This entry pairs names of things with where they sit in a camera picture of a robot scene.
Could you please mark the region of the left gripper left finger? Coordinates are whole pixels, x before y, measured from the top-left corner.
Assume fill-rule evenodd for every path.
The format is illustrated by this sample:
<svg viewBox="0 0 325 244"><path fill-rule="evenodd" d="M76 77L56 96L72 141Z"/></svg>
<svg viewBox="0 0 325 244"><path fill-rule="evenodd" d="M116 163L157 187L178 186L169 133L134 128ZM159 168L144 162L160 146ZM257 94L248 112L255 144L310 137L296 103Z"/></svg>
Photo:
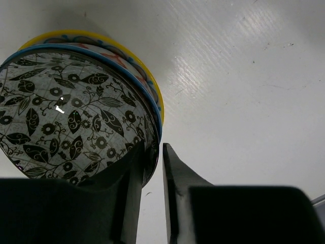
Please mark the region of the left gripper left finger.
<svg viewBox="0 0 325 244"><path fill-rule="evenodd" d="M1 243L135 243L145 162L137 143L78 185L1 180Z"/></svg>

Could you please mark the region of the leaf patterned bowl stack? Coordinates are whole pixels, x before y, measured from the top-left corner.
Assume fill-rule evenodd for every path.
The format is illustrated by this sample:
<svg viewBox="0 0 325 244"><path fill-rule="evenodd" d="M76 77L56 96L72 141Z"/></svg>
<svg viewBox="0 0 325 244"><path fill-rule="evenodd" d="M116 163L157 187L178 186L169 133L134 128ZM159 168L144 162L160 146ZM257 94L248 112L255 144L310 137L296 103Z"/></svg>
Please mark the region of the leaf patterned bowl stack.
<svg viewBox="0 0 325 244"><path fill-rule="evenodd" d="M77 185L143 142L147 184L158 163L163 123L153 75L108 37L46 33L1 64L1 150L28 178Z"/></svg>

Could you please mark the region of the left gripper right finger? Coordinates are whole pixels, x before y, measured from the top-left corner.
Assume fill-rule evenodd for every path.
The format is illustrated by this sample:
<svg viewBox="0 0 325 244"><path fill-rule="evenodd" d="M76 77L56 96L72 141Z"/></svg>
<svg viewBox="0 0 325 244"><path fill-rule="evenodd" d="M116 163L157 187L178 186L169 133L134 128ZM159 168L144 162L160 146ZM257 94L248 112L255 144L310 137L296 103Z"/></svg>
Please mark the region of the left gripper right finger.
<svg viewBox="0 0 325 244"><path fill-rule="evenodd" d="M286 186L215 186L163 145L168 243L324 243L308 197Z"/></svg>

